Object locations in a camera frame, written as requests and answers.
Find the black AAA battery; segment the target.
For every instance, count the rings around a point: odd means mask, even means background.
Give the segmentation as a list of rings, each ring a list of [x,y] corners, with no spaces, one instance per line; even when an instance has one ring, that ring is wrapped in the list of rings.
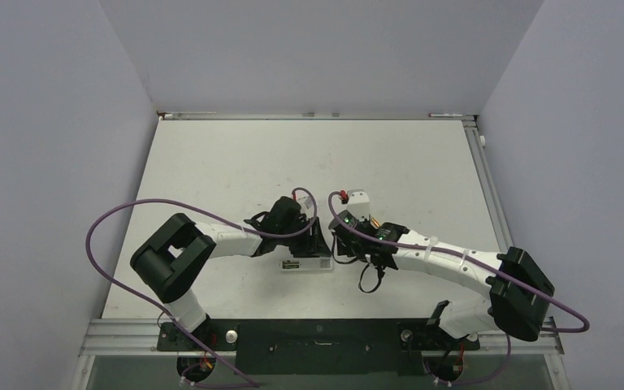
[[[284,261],[284,262],[282,262],[281,266],[285,270],[299,269],[300,268],[300,263],[299,262],[295,262],[295,261]]]

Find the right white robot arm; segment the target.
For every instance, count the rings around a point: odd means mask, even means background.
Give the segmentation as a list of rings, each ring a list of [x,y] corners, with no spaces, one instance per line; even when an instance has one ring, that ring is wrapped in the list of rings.
[[[538,339],[549,303],[514,281],[549,296],[555,288],[524,249],[465,249],[400,224],[361,221],[347,211],[333,219],[329,229],[341,255],[365,259],[378,272],[422,272],[477,293],[473,301],[444,301],[435,310],[426,327],[434,346],[446,348],[456,339],[490,330],[523,341]]]

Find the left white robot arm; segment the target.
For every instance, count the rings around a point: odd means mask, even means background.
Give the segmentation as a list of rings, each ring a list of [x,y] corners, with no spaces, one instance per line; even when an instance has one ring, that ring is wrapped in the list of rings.
[[[269,211],[247,219],[247,228],[225,223],[196,223],[172,215],[132,255],[131,268],[180,324],[178,339],[200,349],[210,337],[210,316],[192,286],[211,258],[256,258],[282,246],[293,258],[329,258],[314,205],[308,197],[281,197]]]

